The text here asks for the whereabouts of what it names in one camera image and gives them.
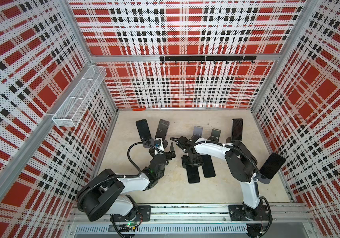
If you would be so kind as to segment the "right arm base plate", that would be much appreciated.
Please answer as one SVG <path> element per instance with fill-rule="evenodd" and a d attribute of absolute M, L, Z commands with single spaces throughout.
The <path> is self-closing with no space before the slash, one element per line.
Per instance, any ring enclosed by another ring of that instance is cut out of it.
<path fill-rule="evenodd" d="M 232 221 L 268 221 L 273 219 L 268 207 L 262 203 L 256 208 L 245 204 L 229 205 L 228 210 Z"/>

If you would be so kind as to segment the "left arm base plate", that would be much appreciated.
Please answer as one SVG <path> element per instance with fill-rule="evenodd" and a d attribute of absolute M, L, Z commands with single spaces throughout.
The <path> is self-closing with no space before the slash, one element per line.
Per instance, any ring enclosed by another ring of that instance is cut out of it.
<path fill-rule="evenodd" d="M 138 205 L 125 216 L 119 214 L 112 214 L 112 218 L 115 222 L 148 222 L 151 218 L 150 205 Z"/>

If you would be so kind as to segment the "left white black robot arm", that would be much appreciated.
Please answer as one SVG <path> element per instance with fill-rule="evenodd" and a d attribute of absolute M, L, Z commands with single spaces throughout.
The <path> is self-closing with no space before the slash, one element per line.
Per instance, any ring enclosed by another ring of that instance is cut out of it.
<path fill-rule="evenodd" d="M 140 169 L 132 160 L 130 152 L 137 145 L 149 147 L 152 157 L 149 166 Z M 93 222 L 105 214 L 124 216 L 133 220 L 138 213 L 138 205 L 129 195 L 133 191 L 146 191 L 158 184 L 165 175 L 166 166 L 176 157 L 174 145 L 168 152 L 161 139 L 154 144 L 136 142 L 127 150 L 129 162 L 138 170 L 135 175 L 116 174 L 112 169 L 105 169 L 87 183 L 76 196 L 78 210 L 85 213 Z"/>

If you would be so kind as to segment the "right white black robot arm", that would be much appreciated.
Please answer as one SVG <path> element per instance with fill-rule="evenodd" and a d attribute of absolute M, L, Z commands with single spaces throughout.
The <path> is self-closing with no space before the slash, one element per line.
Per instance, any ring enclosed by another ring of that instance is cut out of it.
<path fill-rule="evenodd" d="M 263 206 L 257 185 L 261 174 L 256 159 L 242 142 L 223 144 L 198 136 L 193 136 L 191 139 L 182 136 L 171 140 L 185 153 L 182 156 L 182 164 L 189 176 L 194 176 L 198 167 L 208 168 L 211 157 L 225 161 L 231 175 L 241 186 L 243 211 L 240 212 L 239 217 L 248 220 L 257 219 Z"/>

